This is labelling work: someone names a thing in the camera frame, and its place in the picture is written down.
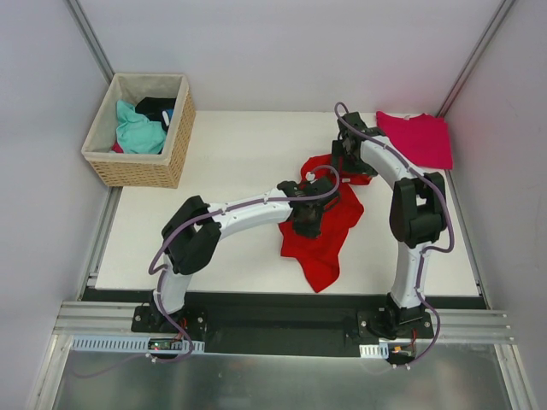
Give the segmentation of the magenta t shirt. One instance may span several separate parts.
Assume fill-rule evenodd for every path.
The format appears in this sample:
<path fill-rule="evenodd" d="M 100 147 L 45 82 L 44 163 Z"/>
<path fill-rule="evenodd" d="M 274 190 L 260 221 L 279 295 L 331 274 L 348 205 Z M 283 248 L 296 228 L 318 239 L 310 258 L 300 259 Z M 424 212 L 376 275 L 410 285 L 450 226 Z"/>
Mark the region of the magenta t shirt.
<path fill-rule="evenodd" d="M 453 168 L 449 127 L 443 118 L 420 114 L 404 119 L 377 111 L 376 123 L 394 147 L 416 166 Z"/>

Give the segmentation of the red t shirt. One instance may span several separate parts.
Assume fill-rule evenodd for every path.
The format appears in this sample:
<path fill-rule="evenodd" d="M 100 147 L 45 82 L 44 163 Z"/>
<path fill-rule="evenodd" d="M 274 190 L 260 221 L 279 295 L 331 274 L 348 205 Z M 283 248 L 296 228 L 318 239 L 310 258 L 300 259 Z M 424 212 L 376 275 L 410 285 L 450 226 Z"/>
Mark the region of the red t shirt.
<path fill-rule="evenodd" d="M 340 199 L 323 216 L 321 234 L 317 238 L 296 234 L 290 221 L 279 224 L 283 237 L 280 255 L 296 259 L 315 293 L 323 291 L 339 277 L 338 254 L 350 229 L 357 225 L 364 213 L 364 207 L 352 187 L 369 185 L 371 180 L 367 175 L 342 174 L 338 188 Z"/>

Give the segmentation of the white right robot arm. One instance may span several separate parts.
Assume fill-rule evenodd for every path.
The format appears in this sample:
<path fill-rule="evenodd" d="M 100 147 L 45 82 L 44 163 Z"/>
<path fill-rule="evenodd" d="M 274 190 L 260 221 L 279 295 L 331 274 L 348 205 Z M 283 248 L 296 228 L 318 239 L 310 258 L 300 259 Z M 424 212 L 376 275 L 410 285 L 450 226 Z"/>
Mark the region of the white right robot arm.
<path fill-rule="evenodd" d="M 398 244 L 395 279 L 384 309 L 367 320 L 367 330 L 394 340 L 426 317 L 424 282 L 430 253 L 449 253 L 455 245 L 444 177 L 416 166 L 359 113 L 337 114 L 337 122 L 332 165 L 351 176 L 380 176 L 392 190 L 389 226 Z"/>

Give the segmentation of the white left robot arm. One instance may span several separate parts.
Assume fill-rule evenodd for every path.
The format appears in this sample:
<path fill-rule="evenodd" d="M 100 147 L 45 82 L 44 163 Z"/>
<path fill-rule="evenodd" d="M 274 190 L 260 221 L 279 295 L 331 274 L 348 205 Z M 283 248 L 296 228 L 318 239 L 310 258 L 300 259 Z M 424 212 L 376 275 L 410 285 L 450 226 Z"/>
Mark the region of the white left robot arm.
<path fill-rule="evenodd" d="M 297 234 L 317 238 L 325 212 L 338 201 L 339 182 L 321 177 L 283 181 L 244 200 L 208 203 L 192 196 L 162 229 L 162 245 L 148 268 L 159 276 L 150 320 L 160 331 L 174 331 L 193 274 L 212 260 L 220 241 L 258 226 L 291 222 Z"/>

